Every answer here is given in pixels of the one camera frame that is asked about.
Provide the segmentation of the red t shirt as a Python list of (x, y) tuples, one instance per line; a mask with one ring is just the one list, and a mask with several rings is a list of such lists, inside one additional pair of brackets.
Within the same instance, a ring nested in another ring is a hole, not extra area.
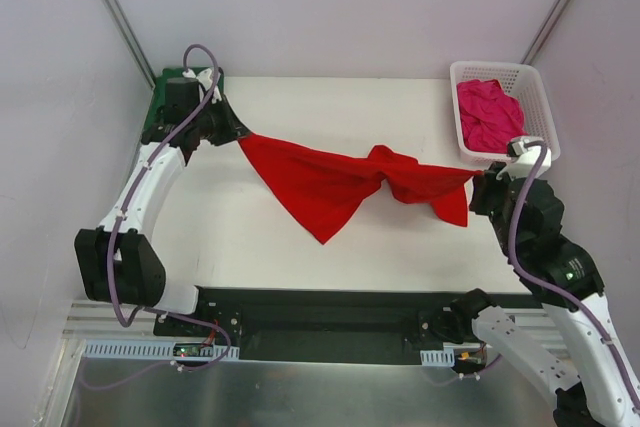
[(251, 134), (241, 150), (284, 209), (318, 242), (325, 244), (381, 186), (403, 204), (427, 204), (440, 220), (465, 227), (465, 184), (481, 172), (424, 165), (385, 145), (364, 158), (311, 149)]

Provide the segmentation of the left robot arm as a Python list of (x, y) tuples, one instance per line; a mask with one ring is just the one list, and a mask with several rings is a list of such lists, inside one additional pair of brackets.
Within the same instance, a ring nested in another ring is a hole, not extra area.
[(132, 173), (115, 206), (94, 229), (80, 230), (74, 249), (86, 296), (177, 313), (192, 336), (205, 333), (212, 313), (198, 303), (192, 283), (172, 280), (152, 245), (152, 235), (172, 185), (201, 143), (222, 146), (247, 137), (233, 111), (220, 70), (187, 69), (166, 80), (164, 97), (145, 128)]

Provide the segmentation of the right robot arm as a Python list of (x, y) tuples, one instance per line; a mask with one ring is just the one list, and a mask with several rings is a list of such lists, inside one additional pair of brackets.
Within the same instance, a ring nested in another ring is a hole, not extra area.
[(486, 217), (520, 282), (558, 330), (563, 362), (474, 289), (435, 314), (429, 332), (488, 344), (545, 399), (558, 426), (636, 426), (639, 379), (618, 340), (604, 282), (588, 252), (562, 233), (563, 203), (545, 180), (496, 162), (473, 180), (471, 212)]

